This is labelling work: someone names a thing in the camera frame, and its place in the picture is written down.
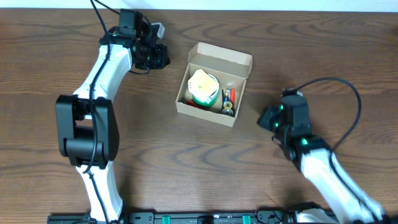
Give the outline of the white tape roll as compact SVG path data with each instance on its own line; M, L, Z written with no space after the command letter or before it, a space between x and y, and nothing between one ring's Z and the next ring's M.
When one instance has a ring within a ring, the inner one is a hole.
M220 90L220 83L219 83L218 79L217 79L214 75L212 75L212 74L208 74L208 75L209 75L212 79L214 79L214 81L217 82L217 84L218 84L218 86L217 86L217 88L215 89L215 91L209 96L209 98L210 98L211 100L214 100L215 98L218 97L218 92L219 92L219 90Z

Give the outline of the brown cardboard box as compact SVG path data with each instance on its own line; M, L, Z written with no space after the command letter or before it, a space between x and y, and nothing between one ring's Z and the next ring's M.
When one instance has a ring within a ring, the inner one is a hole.
M188 53L188 65L182 84L175 100L179 113L201 118L214 123L232 127L238 117L240 103L246 87L246 81L252 69L252 55L222 48L204 42L197 43ZM188 91L188 80L196 70L202 69L213 75L221 89L234 89L234 115L221 113L222 93L218 93L215 104L203 110L187 104L193 96Z

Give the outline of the yellow sticky note pad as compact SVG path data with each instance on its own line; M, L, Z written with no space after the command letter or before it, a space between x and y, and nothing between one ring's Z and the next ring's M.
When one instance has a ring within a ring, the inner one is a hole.
M217 86L217 82L202 69L196 70L188 80L189 92L200 101L209 101L209 96L215 91Z

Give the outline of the green tape roll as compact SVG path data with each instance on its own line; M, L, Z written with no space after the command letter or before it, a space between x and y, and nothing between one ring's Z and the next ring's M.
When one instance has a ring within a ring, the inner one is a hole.
M196 96L193 96L193 102L202 107L202 108L211 108L217 101L218 99L218 94L215 94L214 96L209 97L209 101L200 101Z

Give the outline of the red utility knife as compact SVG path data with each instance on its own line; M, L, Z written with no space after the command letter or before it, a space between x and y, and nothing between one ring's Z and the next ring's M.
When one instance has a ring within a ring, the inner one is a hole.
M193 100L187 101L186 104L189 105L189 106L192 106L192 107L201 109L201 110L205 110L205 111L208 111L208 110L209 110L209 108L205 108L205 107L202 107L202 106L196 104Z

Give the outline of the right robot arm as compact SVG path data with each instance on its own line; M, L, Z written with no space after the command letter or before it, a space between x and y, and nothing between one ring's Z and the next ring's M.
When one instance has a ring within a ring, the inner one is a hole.
M388 223L383 207L349 176L326 141L313 134L309 107L300 94L284 95L257 121L272 132L284 156L321 193L339 223Z

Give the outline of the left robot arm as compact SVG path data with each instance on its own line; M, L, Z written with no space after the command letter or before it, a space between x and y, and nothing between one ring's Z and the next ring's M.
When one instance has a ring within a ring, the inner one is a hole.
M127 73L146 75L170 63L158 41L165 27L132 9L118 12L119 22L105 27L98 58L86 80L55 104L59 151L83 179L91 210L84 215L51 215L48 223L129 223L118 192L114 160L119 130L113 100Z

